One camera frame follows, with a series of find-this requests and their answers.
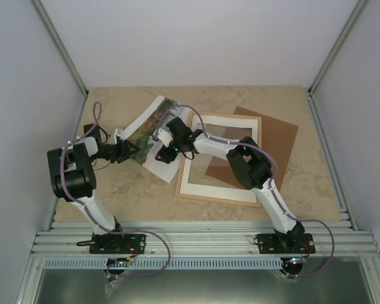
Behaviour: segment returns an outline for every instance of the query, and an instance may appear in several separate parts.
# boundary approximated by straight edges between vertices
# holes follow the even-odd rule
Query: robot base
[[[259,253],[263,255],[271,254],[290,254],[295,253],[296,255],[307,255],[308,251],[306,247],[310,250],[310,254],[315,253],[315,245],[312,239],[312,235],[309,233],[304,233],[298,244],[295,244],[290,249],[285,249],[284,244],[279,241],[278,235],[274,233],[257,234],[254,239],[254,243],[259,247]]]
[[[146,235],[145,234],[103,234],[92,235],[89,253],[92,255],[104,254],[127,254],[133,255],[131,248],[136,250],[138,255],[145,252]]]

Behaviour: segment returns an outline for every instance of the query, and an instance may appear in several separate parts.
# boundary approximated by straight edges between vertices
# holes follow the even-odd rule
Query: perforated metal strip
[[[105,269],[107,258],[47,258],[45,269]],[[116,264],[110,269],[156,270],[166,258],[136,258],[131,265]],[[167,270],[281,269],[280,258],[172,258]]]

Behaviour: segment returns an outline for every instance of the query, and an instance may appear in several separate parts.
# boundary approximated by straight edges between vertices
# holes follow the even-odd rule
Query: landscape picture
[[[180,157],[171,164],[162,163],[155,160],[157,152],[162,147],[161,141],[153,140],[153,133],[162,117],[162,115],[177,102],[159,96],[152,105],[134,122],[135,131],[127,138],[132,144],[139,147],[140,151],[132,156],[132,159],[147,168],[149,171],[159,176],[163,180],[170,182],[176,171],[179,169]],[[187,122],[188,110],[186,108],[174,108],[163,119],[161,128],[167,130],[166,124],[175,117],[181,117]]]

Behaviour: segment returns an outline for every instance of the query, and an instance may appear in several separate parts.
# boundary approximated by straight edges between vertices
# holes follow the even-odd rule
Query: wire
[[[98,170],[102,170],[104,168],[107,168],[108,166],[110,166],[111,162],[109,161],[107,165],[101,167],[101,168],[98,168],[98,169],[94,169],[93,171],[98,171]]]
[[[133,255],[133,257],[136,257],[138,255],[138,251],[132,247],[132,245],[130,243],[127,243],[128,247],[129,247],[129,250],[130,251],[133,251],[135,253],[135,255]]]
[[[183,108],[189,108],[190,110],[192,110],[193,112],[195,112],[195,114],[198,116],[198,118],[200,119],[200,124],[201,124],[201,128],[202,128],[202,131],[204,133],[204,135],[208,138],[208,139],[211,139],[212,141],[215,141],[217,143],[222,143],[222,144],[233,144],[233,145],[236,145],[236,146],[244,146],[244,147],[248,147],[248,148],[251,148],[251,149],[255,149],[257,150],[258,152],[262,153],[263,155],[265,155],[270,161],[271,163],[273,164],[273,167],[274,167],[274,173],[272,174],[272,176],[270,177],[269,179],[269,190],[270,192],[272,193],[276,203],[279,205],[279,208],[282,210],[282,212],[291,220],[295,220],[296,222],[316,222],[316,223],[320,223],[321,225],[323,225],[327,230],[328,230],[328,233],[331,237],[331,242],[332,242],[332,250],[331,250],[331,254],[329,255],[329,258],[328,260],[323,264],[322,267],[320,267],[319,269],[309,273],[309,274],[300,274],[300,275],[297,275],[297,274],[289,274],[286,272],[286,275],[290,278],[296,278],[296,277],[310,277],[314,274],[318,274],[320,272],[322,272],[328,265],[329,263],[331,263],[331,260],[332,260],[332,257],[334,256],[335,254],[335,239],[334,239],[334,234],[332,233],[331,229],[329,228],[329,226],[321,221],[321,220],[315,220],[315,219],[298,219],[292,215],[290,215],[286,209],[284,209],[284,207],[282,206],[282,203],[280,202],[279,198],[277,197],[276,195],[276,192],[274,191],[273,187],[272,187],[272,182],[274,180],[274,178],[276,177],[278,171],[279,171],[279,166],[277,165],[277,162],[274,160],[274,158],[268,154],[266,151],[260,149],[258,146],[254,146],[252,144],[247,144],[245,142],[239,142],[239,141],[226,141],[226,140],[223,140],[223,139],[218,139],[218,138],[215,138],[213,136],[211,136],[210,134],[208,134],[205,130],[205,125],[204,125],[204,122],[203,122],[203,119],[200,115],[200,113],[198,113],[198,111],[193,108],[192,106],[189,106],[189,105],[186,105],[186,104],[176,104],[174,106],[171,106],[170,108],[168,108],[164,114],[162,115],[161,119],[159,120],[159,123],[156,127],[156,130],[155,132],[153,133],[153,138],[155,140],[157,140],[157,133],[158,133],[158,130],[160,128],[160,126],[162,125],[162,122],[163,122],[163,119],[165,118],[165,116],[171,111],[173,110],[174,108],[179,108],[179,107],[183,107]]]
[[[90,240],[90,241],[80,241],[80,242],[76,243],[76,246],[85,247],[85,246],[91,246],[93,244],[94,244],[94,242],[92,240]]]
[[[305,258],[309,258],[310,255],[311,255],[311,251],[310,251],[310,248],[305,244],[305,243],[301,243],[301,245],[307,250],[308,254],[305,256]]]
[[[193,160],[193,159],[194,159],[194,153],[193,153],[193,152],[191,152],[191,158],[188,157],[188,156],[185,154],[184,151],[182,152],[182,154],[183,154],[183,156],[186,157],[188,160]]]
[[[99,113],[98,115],[96,114],[96,108],[97,106],[99,107]],[[65,195],[68,199],[70,199],[71,201],[74,201],[76,203],[78,203],[80,206],[83,206],[83,209],[84,211],[86,212],[87,216],[91,219],[91,221],[93,222],[94,225],[98,226],[100,229],[104,230],[105,232],[107,233],[110,233],[110,234],[121,234],[121,235],[124,235],[126,233],[135,233],[135,232],[140,232],[140,233],[145,233],[145,234],[150,234],[154,237],[156,237],[157,239],[159,239],[163,245],[166,247],[166,250],[167,250],[167,261],[166,263],[164,264],[164,266],[161,268],[161,269],[158,269],[154,272],[150,272],[150,273],[147,273],[147,274],[132,274],[132,275],[120,275],[120,277],[147,277],[147,276],[152,276],[154,274],[158,274],[159,272],[162,272],[164,271],[170,264],[170,259],[172,257],[171,253],[170,253],[170,248],[168,246],[168,244],[166,243],[166,241],[161,237],[159,236],[157,233],[155,232],[152,232],[152,231],[148,231],[148,230],[144,230],[144,229],[133,229],[133,230],[128,230],[128,231],[112,231],[112,230],[109,230],[107,229],[106,227],[104,227],[103,225],[101,225],[94,217],[93,215],[91,214],[90,210],[88,209],[87,205],[82,202],[81,200],[77,199],[77,198],[74,198],[67,186],[66,186],[66,182],[65,182],[65,158],[66,158],[66,153],[67,153],[67,150],[68,150],[68,147],[73,145],[74,143],[80,141],[82,138],[85,138],[87,135],[89,135],[93,129],[98,125],[99,123],[99,120],[100,120],[100,117],[101,117],[101,112],[103,111],[103,106],[101,105],[101,103],[99,101],[95,102],[94,105],[93,105],[93,117],[94,117],[94,124],[91,126],[91,128],[82,136],[82,137],[77,137],[75,140],[73,141],[68,141],[67,144],[65,145],[65,147],[62,149],[62,154],[61,154],[61,161],[60,161],[60,177],[61,177],[61,185],[62,185],[62,188],[63,188],[63,191],[65,192]]]
[[[100,125],[98,125],[99,126],[99,129],[103,132],[103,134],[106,136],[106,140],[105,141],[103,141],[103,144],[105,144],[105,143],[107,143],[107,140],[108,140],[108,133],[107,133],[107,131],[105,131]]]

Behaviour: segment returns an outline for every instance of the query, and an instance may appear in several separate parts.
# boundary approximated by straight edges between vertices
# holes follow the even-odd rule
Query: black mounting bracket
[[[122,232],[121,225],[116,221],[114,232]],[[145,234],[92,234],[91,240],[82,241],[77,246],[90,246],[89,253],[93,255],[123,254],[143,255],[146,246]]]
[[[295,254],[307,255],[307,248],[310,250],[309,254],[315,253],[314,240],[312,234],[304,233],[300,239],[295,242],[292,248],[284,248],[279,241],[279,237],[275,233],[262,233],[257,234],[254,243],[259,248],[259,253],[262,255],[270,254]]]

